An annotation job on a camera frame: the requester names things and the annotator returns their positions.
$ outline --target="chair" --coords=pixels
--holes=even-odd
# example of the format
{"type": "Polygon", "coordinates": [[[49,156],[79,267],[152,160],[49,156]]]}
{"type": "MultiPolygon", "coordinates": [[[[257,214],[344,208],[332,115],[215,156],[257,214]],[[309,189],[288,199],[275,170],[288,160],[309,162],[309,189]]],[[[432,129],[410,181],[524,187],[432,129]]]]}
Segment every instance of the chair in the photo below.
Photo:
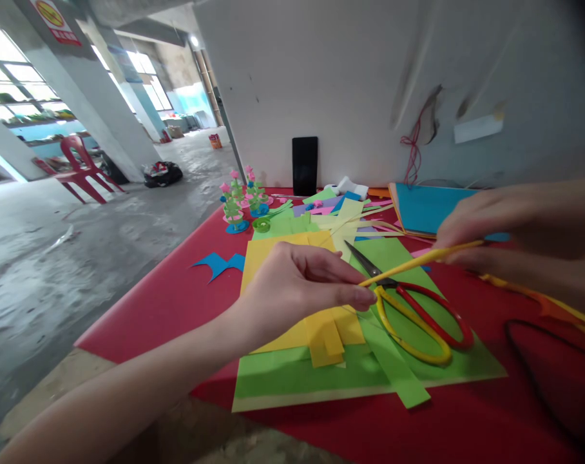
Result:
{"type": "Polygon", "coordinates": [[[110,192],[114,192],[112,187],[110,187],[98,174],[101,174],[104,179],[106,179],[110,184],[116,186],[117,189],[125,192],[121,187],[117,185],[114,180],[112,180],[109,176],[104,174],[101,169],[99,169],[91,157],[88,155],[86,148],[84,148],[84,142],[82,141],[81,137],[77,135],[70,135],[69,137],[65,137],[61,141],[61,150],[64,153],[65,157],[71,163],[73,171],[69,171],[66,173],[56,174],[54,177],[58,180],[63,186],[69,190],[78,200],[82,203],[86,204],[86,202],[76,193],[73,187],[70,185],[70,182],[73,182],[80,186],[82,190],[87,192],[91,197],[93,197],[99,204],[105,204],[106,201],[104,198],[95,190],[95,188],[89,184],[88,180],[86,179],[87,176],[92,177],[95,179],[99,185],[110,192]],[[80,156],[84,164],[86,165],[86,169],[83,169],[78,160],[75,159],[75,156],[72,152],[72,149],[80,156]]]}

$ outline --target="warning sign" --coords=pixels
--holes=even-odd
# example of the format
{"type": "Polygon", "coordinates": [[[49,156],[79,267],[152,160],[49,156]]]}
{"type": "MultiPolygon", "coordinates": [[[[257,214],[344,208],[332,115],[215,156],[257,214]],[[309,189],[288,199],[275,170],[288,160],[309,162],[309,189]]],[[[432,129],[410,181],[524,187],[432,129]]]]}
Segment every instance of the warning sign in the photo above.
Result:
{"type": "Polygon", "coordinates": [[[82,46],[52,0],[30,0],[52,35],[62,44],[82,46]]]}

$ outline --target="red table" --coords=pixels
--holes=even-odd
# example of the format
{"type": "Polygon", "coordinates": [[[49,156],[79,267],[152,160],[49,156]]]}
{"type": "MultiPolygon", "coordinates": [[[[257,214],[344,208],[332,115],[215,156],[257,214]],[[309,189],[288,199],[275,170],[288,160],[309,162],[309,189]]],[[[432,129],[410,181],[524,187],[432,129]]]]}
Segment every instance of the red table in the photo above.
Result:
{"type": "MultiPolygon", "coordinates": [[[[267,192],[291,193],[291,189],[267,192]]],[[[390,210],[371,218],[393,223],[396,215],[390,210]]],[[[238,297],[241,273],[227,269],[207,286],[210,268],[190,267],[212,252],[225,260],[235,253],[245,255],[251,227],[245,233],[228,235],[225,226],[219,209],[75,345],[121,363],[226,310],[238,297]]],[[[409,251],[428,246],[410,238],[400,240],[409,251]]],[[[507,345],[503,323],[510,318],[530,320],[583,347],[585,336],[573,327],[541,321],[537,317],[539,306],[521,295],[441,264],[432,264],[431,269],[433,281],[505,366],[509,377],[430,389],[432,400],[411,411],[395,394],[388,394],[244,415],[357,463],[583,460],[578,448],[559,432],[533,395],[523,368],[507,345]]],[[[553,385],[585,385],[585,362],[580,358],[535,334],[524,333],[523,338],[532,343],[533,353],[542,360],[553,385]]],[[[230,409],[237,367],[238,362],[229,364],[192,394],[230,409]]],[[[579,417],[585,415],[585,411],[573,409],[579,417]]]]}

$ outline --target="green paper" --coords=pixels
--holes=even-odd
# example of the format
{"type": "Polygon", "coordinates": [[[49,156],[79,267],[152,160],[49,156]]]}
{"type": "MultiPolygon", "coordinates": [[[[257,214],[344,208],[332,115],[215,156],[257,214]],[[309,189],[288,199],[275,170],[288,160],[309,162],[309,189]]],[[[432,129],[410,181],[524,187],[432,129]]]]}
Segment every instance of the green paper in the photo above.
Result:
{"type": "Polygon", "coordinates": [[[312,195],[311,197],[307,197],[305,200],[303,200],[303,204],[310,204],[310,203],[314,203],[316,200],[329,200],[330,198],[335,198],[337,197],[337,195],[335,193],[333,193],[332,189],[324,189],[323,191],[318,192],[315,195],[312,195]]]}
{"type": "MultiPolygon", "coordinates": [[[[408,251],[396,239],[364,240],[355,242],[354,246],[374,263],[375,266],[384,271],[411,259],[408,251]]],[[[353,256],[350,258],[350,264],[367,275],[363,266],[353,256]]],[[[421,285],[442,296],[432,279],[420,267],[398,274],[396,278],[402,282],[421,285]]],[[[395,290],[388,290],[388,292],[404,306],[408,307],[408,304],[395,290]]],[[[458,328],[456,320],[441,305],[425,295],[419,295],[415,292],[411,292],[410,294],[449,335],[453,336],[456,340],[462,339],[462,332],[458,328]]],[[[422,331],[418,326],[400,314],[400,312],[391,308],[388,304],[385,306],[385,311],[389,322],[402,339],[424,353],[435,355],[441,353],[441,349],[437,343],[426,332],[422,331]]],[[[378,320],[376,305],[372,306],[372,312],[375,316],[374,319],[378,320]]],[[[484,346],[477,335],[475,335],[475,344],[469,351],[452,349],[452,362],[446,367],[437,367],[419,361],[404,351],[392,339],[390,341],[425,387],[507,376],[503,366],[492,356],[492,353],[484,346]]]]}
{"type": "Polygon", "coordinates": [[[299,352],[290,354],[287,353],[289,351],[248,354],[241,358],[235,398],[390,385],[374,355],[368,353],[366,345],[344,347],[344,369],[335,365],[315,369],[310,358],[299,360],[299,352]],[[295,356],[298,360],[291,362],[295,356]]]}
{"type": "Polygon", "coordinates": [[[391,337],[384,330],[378,328],[380,327],[378,319],[371,312],[364,316],[364,319],[374,323],[374,325],[361,324],[365,341],[372,349],[402,404],[409,409],[428,401],[430,395],[400,356],[391,337]]]}
{"type": "Polygon", "coordinates": [[[271,219],[271,227],[268,231],[259,233],[254,232],[252,240],[262,240],[264,238],[283,237],[284,235],[292,235],[303,232],[318,232],[320,229],[317,224],[310,222],[310,214],[306,213],[303,216],[294,217],[293,211],[290,209],[291,217],[283,217],[284,213],[280,213],[271,219]]]}

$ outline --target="smartphone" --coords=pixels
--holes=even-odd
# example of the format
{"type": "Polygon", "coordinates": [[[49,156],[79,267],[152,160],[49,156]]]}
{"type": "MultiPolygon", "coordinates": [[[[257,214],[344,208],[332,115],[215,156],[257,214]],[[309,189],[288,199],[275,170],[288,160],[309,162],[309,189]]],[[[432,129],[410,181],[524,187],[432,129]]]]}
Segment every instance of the smartphone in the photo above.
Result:
{"type": "Polygon", "coordinates": [[[318,176],[318,137],[295,137],[292,140],[292,190],[295,195],[316,194],[318,176]]]}

